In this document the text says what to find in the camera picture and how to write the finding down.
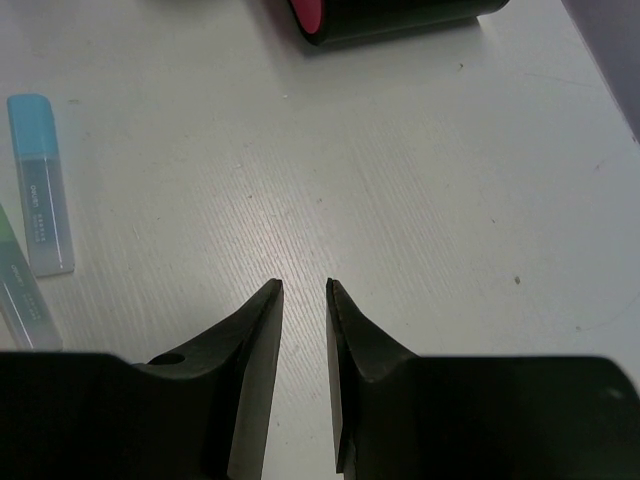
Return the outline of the light blue clear tube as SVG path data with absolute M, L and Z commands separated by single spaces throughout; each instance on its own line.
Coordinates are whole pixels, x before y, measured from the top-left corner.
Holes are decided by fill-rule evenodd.
M 69 274 L 75 258 L 50 101 L 12 95 L 7 111 L 31 269 L 37 277 Z

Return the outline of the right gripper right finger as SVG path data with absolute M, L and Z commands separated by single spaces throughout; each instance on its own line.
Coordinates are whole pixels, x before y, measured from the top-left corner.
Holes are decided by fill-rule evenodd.
M 599 356 L 420 356 L 326 285 L 346 479 L 635 479 L 639 396 Z

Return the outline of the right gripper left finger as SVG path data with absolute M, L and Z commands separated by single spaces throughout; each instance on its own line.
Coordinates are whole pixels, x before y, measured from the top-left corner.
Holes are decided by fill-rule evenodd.
M 1 356 L 5 479 L 257 479 L 284 288 L 146 363 L 104 353 Z

